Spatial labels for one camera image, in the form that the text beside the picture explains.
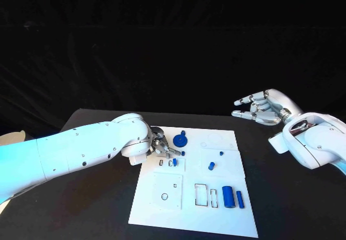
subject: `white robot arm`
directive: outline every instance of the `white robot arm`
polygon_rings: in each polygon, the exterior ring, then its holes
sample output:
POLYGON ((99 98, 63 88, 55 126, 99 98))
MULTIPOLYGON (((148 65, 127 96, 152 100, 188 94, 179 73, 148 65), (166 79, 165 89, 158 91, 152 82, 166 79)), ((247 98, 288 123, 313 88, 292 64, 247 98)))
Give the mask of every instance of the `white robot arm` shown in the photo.
POLYGON ((155 151, 181 155, 169 147, 164 130, 151 128, 136 113, 0 146, 0 203, 48 180, 109 161, 120 151, 132 165, 143 163, 155 151))
POLYGON ((283 132, 269 139, 276 151, 292 152, 311 169, 334 164, 346 175, 346 124, 334 116, 303 113, 293 100, 276 89, 262 91, 234 104, 251 103, 250 111, 233 116, 273 126, 285 123, 283 132))

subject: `black curtain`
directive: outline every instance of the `black curtain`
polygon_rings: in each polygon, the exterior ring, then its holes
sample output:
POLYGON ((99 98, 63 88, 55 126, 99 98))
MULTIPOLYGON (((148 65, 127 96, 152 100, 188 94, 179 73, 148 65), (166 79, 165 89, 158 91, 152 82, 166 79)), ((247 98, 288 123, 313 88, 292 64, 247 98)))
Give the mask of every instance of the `black curtain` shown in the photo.
POLYGON ((270 88, 346 120, 338 7, 32 0, 0 11, 0 134, 51 135, 80 108, 230 116, 270 88))

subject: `beige object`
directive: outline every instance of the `beige object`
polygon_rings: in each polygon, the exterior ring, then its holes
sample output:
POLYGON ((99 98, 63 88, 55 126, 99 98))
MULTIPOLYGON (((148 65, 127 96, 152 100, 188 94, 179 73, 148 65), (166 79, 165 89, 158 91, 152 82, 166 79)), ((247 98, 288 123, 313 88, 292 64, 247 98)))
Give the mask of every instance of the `beige object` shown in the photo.
MULTIPOLYGON (((24 142, 27 139, 27 132, 22 130, 21 132, 12 132, 0 136, 0 146, 8 144, 16 144, 24 142)), ((0 213, 3 212, 11 200, 0 204, 0 213)))

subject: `black table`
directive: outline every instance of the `black table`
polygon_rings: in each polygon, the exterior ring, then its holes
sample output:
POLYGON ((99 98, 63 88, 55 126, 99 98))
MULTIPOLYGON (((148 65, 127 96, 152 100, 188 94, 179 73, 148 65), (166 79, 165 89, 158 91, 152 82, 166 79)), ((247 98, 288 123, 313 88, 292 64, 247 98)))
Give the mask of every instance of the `black table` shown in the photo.
MULTIPOLYGON (((63 131, 126 113, 80 109, 63 131)), ((231 116, 140 114, 151 125, 236 131, 260 239, 346 239, 346 176, 331 164, 311 170, 276 152, 267 139, 280 126, 231 116)), ((38 186, 0 215, 0 239, 246 239, 129 224, 140 169, 119 154, 38 186)))

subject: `circle hole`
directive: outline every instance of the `circle hole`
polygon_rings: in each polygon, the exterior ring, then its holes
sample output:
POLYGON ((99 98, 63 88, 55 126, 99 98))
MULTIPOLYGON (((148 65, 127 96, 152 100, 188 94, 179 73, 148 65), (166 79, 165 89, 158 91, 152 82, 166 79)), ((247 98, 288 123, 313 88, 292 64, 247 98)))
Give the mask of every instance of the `circle hole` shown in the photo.
POLYGON ((161 198, 162 198, 162 200, 168 200, 168 198, 169 198, 168 193, 164 193, 162 196, 161 196, 161 198))

